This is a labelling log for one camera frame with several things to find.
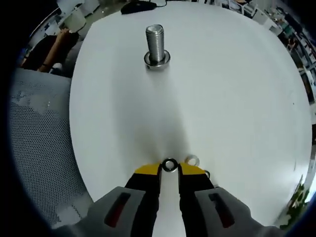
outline washer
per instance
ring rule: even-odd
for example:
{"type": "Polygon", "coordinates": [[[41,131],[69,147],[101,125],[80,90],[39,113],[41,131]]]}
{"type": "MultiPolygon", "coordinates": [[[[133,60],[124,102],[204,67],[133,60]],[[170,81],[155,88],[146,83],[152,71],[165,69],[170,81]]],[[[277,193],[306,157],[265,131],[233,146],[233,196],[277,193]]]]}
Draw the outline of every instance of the washer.
{"type": "Polygon", "coordinates": [[[197,156],[194,155],[187,156],[184,162],[189,165],[199,166],[199,159],[197,156]]]}
{"type": "Polygon", "coordinates": [[[166,172],[173,172],[178,168],[178,162],[174,158],[164,159],[161,165],[166,172]]]}

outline cable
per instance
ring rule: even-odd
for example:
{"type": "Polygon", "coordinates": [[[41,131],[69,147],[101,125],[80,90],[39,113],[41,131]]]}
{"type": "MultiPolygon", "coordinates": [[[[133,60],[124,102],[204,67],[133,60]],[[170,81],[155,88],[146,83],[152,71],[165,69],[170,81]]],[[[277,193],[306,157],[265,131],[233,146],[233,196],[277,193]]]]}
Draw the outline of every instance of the cable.
{"type": "Polygon", "coordinates": [[[157,7],[164,7],[164,6],[167,6],[167,4],[168,4],[168,2],[167,2],[167,0],[166,0],[166,4],[165,4],[165,5],[163,5],[163,6],[157,6],[157,7]]]}

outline gray chair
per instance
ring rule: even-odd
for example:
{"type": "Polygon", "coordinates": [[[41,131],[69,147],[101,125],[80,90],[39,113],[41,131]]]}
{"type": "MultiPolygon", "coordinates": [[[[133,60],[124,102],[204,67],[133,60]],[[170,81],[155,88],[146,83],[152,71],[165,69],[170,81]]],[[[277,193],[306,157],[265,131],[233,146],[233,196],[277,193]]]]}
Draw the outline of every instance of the gray chair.
{"type": "Polygon", "coordinates": [[[71,142],[71,79],[17,69],[12,82],[9,129],[21,181],[52,228],[74,224],[92,199],[71,142]]]}

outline metal washer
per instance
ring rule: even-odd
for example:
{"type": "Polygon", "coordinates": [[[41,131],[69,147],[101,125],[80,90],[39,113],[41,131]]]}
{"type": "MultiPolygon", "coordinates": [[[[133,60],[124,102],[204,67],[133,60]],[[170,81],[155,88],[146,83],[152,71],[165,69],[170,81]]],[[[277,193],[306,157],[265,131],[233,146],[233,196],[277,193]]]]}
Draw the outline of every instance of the metal washer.
{"type": "Polygon", "coordinates": [[[165,69],[169,65],[171,56],[167,50],[164,51],[164,59],[160,62],[151,62],[149,59],[149,55],[149,52],[147,52],[144,56],[145,65],[148,69],[158,71],[165,69]]]}
{"type": "Polygon", "coordinates": [[[162,168],[163,168],[164,171],[166,171],[166,172],[173,172],[173,171],[175,171],[178,168],[179,164],[174,158],[166,158],[166,159],[164,159],[164,161],[162,162],[161,165],[162,165],[162,168]],[[173,163],[173,167],[171,169],[166,166],[168,162],[172,162],[173,163]]]}
{"type": "Polygon", "coordinates": [[[189,155],[184,160],[184,163],[186,163],[188,165],[199,166],[199,158],[197,156],[194,156],[194,155],[189,155]],[[192,161],[192,160],[195,162],[195,164],[189,164],[190,161],[192,161]]]}

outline round table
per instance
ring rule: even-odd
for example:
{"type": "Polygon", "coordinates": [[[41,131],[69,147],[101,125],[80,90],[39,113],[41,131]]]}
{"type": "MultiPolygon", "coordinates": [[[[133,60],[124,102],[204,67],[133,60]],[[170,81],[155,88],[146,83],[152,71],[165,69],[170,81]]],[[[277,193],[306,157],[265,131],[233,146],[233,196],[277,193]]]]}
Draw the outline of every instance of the round table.
{"type": "Polygon", "coordinates": [[[192,2],[100,19],[77,59],[70,93],[77,164],[94,201],[143,164],[189,154],[213,182],[273,224],[311,153],[307,95],[289,53],[236,12],[192,2]],[[164,27],[171,55],[145,68],[145,29],[164,27]]]}

